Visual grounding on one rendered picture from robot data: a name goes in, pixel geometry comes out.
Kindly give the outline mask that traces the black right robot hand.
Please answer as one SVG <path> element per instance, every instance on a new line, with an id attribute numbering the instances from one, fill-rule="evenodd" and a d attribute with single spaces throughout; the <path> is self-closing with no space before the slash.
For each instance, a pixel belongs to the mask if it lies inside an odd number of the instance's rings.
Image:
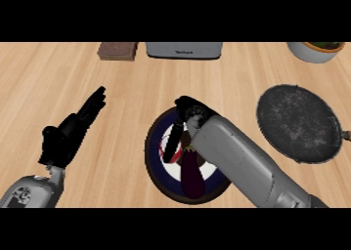
<path id="1" fill-rule="evenodd" d="M 182 131 L 185 123 L 191 122 L 188 128 L 198 131 L 206 121 L 210 119 L 216 112 L 194 98 L 181 96 L 175 100 L 178 118 L 173 122 L 167 144 L 163 152 L 163 162 L 167 163 L 173 157 L 178 144 L 181 142 Z"/>

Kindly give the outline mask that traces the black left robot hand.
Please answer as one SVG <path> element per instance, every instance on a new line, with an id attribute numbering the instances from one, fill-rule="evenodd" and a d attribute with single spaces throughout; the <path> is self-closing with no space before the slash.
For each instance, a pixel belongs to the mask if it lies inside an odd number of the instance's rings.
<path id="1" fill-rule="evenodd" d="M 40 164 L 65 168 L 71 163 L 86 136 L 87 128 L 105 106 L 104 91 L 104 87 L 95 90 L 80 110 L 67 116 L 56 127 L 46 126 L 43 128 Z"/>

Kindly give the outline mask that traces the blue white red round plate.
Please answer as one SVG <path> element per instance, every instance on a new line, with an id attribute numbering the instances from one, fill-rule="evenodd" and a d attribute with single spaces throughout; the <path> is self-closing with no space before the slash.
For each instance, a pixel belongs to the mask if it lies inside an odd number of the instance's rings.
<path id="1" fill-rule="evenodd" d="M 215 166 L 197 157 L 204 178 L 204 194 L 197 199 L 191 199 L 185 195 L 181 187 L 181 155 L 184 147 L 189 144 L 188 131 L 182 133 L 181 143 L 170 162 L 161 161 L 169 132 L 176 118 L 176 108 L 172 107 L 158 115 L 149 126 L 145 139 L 147 173 L 157 189 L 172 200 L 195 205 L 212 201 L 225 192 L 229 181 Z"/>

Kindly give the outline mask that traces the dark round frying pan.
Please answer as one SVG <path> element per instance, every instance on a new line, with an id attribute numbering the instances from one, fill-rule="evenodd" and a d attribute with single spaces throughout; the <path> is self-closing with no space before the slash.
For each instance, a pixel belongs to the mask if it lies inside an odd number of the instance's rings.
<path id="1" fill-rule="evenodd" d="M 275 150 L 298 163 L 320 164 L 351 142 L 333 110 L 321 97 L 298 85 L 269 87 L 258 101 L 258 124 Z"/>

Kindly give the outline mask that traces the dark purple eggplant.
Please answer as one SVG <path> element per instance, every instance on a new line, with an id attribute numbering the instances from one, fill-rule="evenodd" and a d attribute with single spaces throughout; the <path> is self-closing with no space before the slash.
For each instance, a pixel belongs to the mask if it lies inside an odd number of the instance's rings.
<path id="1" fill-rule="evenodd" d="M 188 132 L 181 136 L 181 188 L 189 199 L 198 199 L 204 195 L 204 178 L 198 166 L 198 153 L 191 146 Z"/>

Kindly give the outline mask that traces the grey toaster appliance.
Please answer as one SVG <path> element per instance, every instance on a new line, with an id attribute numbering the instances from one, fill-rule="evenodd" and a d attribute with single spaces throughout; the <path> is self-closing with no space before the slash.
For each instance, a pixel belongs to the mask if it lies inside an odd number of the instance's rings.
<path id="1" fill-rule="evenodd" d="M 215 60 L 221 56 L 221 42 L 145 42 L 147 55 L 157 59 Z"/>

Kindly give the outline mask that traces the brown rectangular block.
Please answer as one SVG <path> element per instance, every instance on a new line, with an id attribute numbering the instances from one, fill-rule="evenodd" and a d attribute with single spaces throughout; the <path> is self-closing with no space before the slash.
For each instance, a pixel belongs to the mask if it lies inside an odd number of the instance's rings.
<path id="1" fill-rule="evenodd" d="M 102 42 L 96 54 L 102 60 L 132 61 L 138 49 L 136 42 Z"/>

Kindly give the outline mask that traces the white plant pot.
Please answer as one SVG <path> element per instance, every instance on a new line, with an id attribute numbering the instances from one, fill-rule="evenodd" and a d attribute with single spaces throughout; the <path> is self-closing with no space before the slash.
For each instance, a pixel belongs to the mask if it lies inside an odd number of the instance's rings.
<path id="1" fill-rule="evenodd" d="M 306 63 L 329 62 L 343 46 L 343 42 L 287 42 L 293 56 Z"/>

